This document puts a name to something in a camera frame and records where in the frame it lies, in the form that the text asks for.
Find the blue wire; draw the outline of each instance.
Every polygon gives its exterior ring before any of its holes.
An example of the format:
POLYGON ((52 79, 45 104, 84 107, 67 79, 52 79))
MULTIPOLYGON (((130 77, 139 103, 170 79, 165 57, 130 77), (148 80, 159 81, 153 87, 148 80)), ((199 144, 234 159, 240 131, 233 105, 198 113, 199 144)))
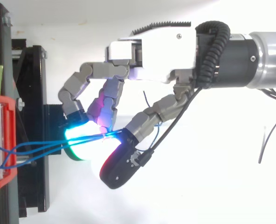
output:
POLYGON ((4 165, 7 163, 9 157, 11 156, 11 154, 15 154, 15 155, 29 155, 29 154, 36 153, 36 152, 39 152, 39 151, 41 151, 41 150, 44 150, 44 149, 46 149, 46 148, 51 148, 51 147, 60 145, 60 144, 61 144, 61 143, 57 143, 57 142, 56 142, 55 144, 49 144, 49 145, 46 145, 46 146, 43 146, 43 147, 39 147, 39 148, 30 150, 30 151, 26 151, 26 152, 13 152, 13 150, 9 151, 9 150, 6 150, 6 149, 0 147, 0 150, 1 150, 1 151, 7 152, 7 153, 8 153, 7 156, 6 156, 6 158, 4 159, 4 161, 3 161, 3 163, 2 163, 2 166, 4 166, 4 165))
MULTIPOLYGON (((105 133, 105 136, 111 136, 112 134, 116 134, 116 133, 119 133, 121 132, 121 129, 120 130, 116 130, 116 131, 113 131, 113 132, 108 132, 108 133, 105 133)), ((59 141, 29 141, 29 142, 24 142, 24 143, 21 143, 19 145, 16 145, 12 150, 15 150, 19 147, 22 147, 22 146, 27 146, 27 145, 46 145, 46 144, 52 144, 52 143, 56 143, 58 142, 58 144, 63 144, 63 143, 67 143, 68 141, 77 141, 77 140, 84 140, 84 139, 87 139, 87 138, 94 138, 94 137, 103 137, 103 134, 95 134, 95 135, 88 135, 88 136, 82 136, 82 137, 77 137, 77 138, 73 138, 73 139, 70 139, 70 140, 59 140, 59 141)))
POLYGON ((75 143, 75 144, 68 145, 68 146, 65 146, 65 147, 60 146, 60 147, 58 147, 58 148, 52 149, 52 150, 50 150, 50 151, 48 151, 48 152, 45 152, 45 153, 43 153, 43 154, 41 154, 41 155, 38 155, 38 156, 36 156, 36 157, 33 157, 33 158, 31 158, 31 159, 29 159, 29 160, 27 160, 27 161, 25 161, 25 162, 23 162, 23 163, 21 163, 21 164, 15 165, 15 166, 4 167, 4 166, 1 165, 1 166, 0 166, 0 169, 13 169, 13 168, 18 168, 18 167, 21 167, 21 166, 23 166, 23 165, 25 165, 25 164, 28 164, 29 162, 35 161, 35 160, 37 160, 37 159, 39 159, 39 158, 42 158, 42 157, 44 157, 44 156, 46 156, 46 155, 49 155, 49 154, 54 153, 54 152, 56 152, 56 151, 58 151, 58 150, 61 150, 62 148, 68 148, 68 147, 70 147, 70 146, 76 146, 76 145, 84 144, 84 143, 91 142, 91 141, 94 141, 94 140, 81 141, 81 142, 77 142, 77 143, 75 143))
MULTIPOLYGON (((119 132, 121 132, 121 130, 116 130, 114 132, 108 132, 108 133, 105 133, 104 135, 106 137, 110 137, 111 135, 117 134, 119 132)), ((95 134, 95 135, 88 135, 88 136, 82 136, 82 137, 72 138, 72 139, 69 139, 69 140, 59 140, 59 141, 33 141, 33 142, 24 142, 24 143, 21 143, 21 144, 15 146, 10 151, 6 150, 6 149, 4 149, 2 147, 0 147, 1 151, 8 153, 8 155, 4 159, 4 161, 3 161, 3 163, 2 163, 1 166, 4 166, 6 164, 6 162, 9 159, 9 157, 11 156, 11 154, 28 155, 28 154, 39 152, 39 151, 44 150, 46 148, 54 147, 54 146, 59 145, 59 144, 68 143, 69 141, 90 140, 90 139, 92 139, 92 140, 98 140, 98 139, 103 138, 104 135, 103 134, 95 134), (49 145, 46 145, 46 146, 43 146, 43 147, 40 147, 40 148, 37 148, 37 149, 34 149, 34 150, 30 150, 30 151, 27 151, 27 152, 13 152, 15 149, 17 149, 17 148, 19 148, 21 146, 26 146, 26 145, 43 145, 43 144, 44 145, 45 144, 49 144, 49 145)))
MULTIPOLYGON (((143 90, 143 95, 144 95, 144 98, 145 98, 145 101, 146 101, 146 104, 148 105, 148 107, 151 107, 150 104, 148 103, 148 100, 147 100, 147 97, 146 97, 146 93, 145 91, 143 90)), ((149 146, 149 149, 153 146, 153 144, 155 143, 155 141, 157 140, 158 136, 159 136, 159 133, 160 133, 160 126, 162 126, 163 122, 158 123, 155 125, 155 127, 158 127, 158 132, 156 134, 156 137, 154 138, 154 140, 152 141, 152 144, 151 146, 149 146)), ((146 150, 140 150, 140 149, 137 149, 137 151, 140 151, 140 152, 145 152, 146 150)))

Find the red plastic box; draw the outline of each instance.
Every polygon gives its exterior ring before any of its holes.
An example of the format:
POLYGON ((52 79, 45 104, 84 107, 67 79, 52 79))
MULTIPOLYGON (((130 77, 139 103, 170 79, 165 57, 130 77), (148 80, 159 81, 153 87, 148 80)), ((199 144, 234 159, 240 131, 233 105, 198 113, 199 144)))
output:
MULTIPOLYGON (((16 120, 15 120, 15 100, 9 97, 0 96, 0 141, 5 149, 11 150, 16 146, 16 120)), ((7 153, 0 153, 4 159, 7 153)), ((6 166, 16 165, 16 155, 11 154, 6 166)), ((0 170, 0 188, 9 183, 16 175, 17 168, 0 170)))

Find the silver metal cylinder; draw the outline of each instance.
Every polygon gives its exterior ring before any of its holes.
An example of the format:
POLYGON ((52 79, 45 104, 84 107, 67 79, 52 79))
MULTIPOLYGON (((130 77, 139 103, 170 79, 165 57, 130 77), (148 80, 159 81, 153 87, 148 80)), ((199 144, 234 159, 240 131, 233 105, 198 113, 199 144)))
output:
POLYGON ((29 159, 30 159, 29 155, 18 155, 17 156, 17 164, 24 163, 29 159))
POLYGON ((276 32, 253 32, 250 36, 257 45, 259 62, 255 76, 247 87, 276 88, 276 32))
POLYGON ((12 50, 12 59, 18 60, 21 56, 22 50, 12 50))

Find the white wall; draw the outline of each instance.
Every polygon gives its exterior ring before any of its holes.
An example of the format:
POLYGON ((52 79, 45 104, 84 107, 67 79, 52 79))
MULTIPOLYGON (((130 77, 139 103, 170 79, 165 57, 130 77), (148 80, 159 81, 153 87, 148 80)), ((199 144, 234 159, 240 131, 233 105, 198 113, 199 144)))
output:
MULTIPOLYGON (((57 92, 83 62, 103 61, 108 43, 153 21, 192 21, 196 26, 220 20, 232 33, 276 31, 276 0, 2 2, 12 12, 13 38, 27 38, 28 45, 48 51, 50 104, 59 103, 57 92)), ((102 83, 93 80, 80 97, 85 107, 102 83)), ((142 90, 154 102, 159 99, 155 95, 172 89, 127 81, 116 128, 145 108, 142 90)), ((120 189, 108 189, 92 174, 89 162, 51 156, 51 207, 43 214, 28 209, 21 223, 276 224, 276 130, 262 164, 257 163, 263 126, 275 122, 276 101, 257 90, 203 91, 151 161, 120 189)), ((140 147, 148 147, 154 135, 140 147)))

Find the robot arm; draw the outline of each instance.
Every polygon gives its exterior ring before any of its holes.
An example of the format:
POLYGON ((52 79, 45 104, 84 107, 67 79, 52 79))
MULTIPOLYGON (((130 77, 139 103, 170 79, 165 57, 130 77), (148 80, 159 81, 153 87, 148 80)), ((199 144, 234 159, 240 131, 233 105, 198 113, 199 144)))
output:
POLYGON ((153 150, 141 154, 135 146, 160 121, 179 116, 195 97, 195 88, 276 88, 276 33, 230 34, 226 24, 216 21, 196 30, 188 22, 157 23, 112 42, 106 53, 106 62, 85 63, 59 92, 63 111, 73 123, 90 119, 111 131, 124 79, 176 80, 174 94, 139 112, 123 129, 121 145, 100 172, 112 189, 126 183, 149 161, 153 150), (90 78, 107 81, 86 114, 76 98, 90 78))

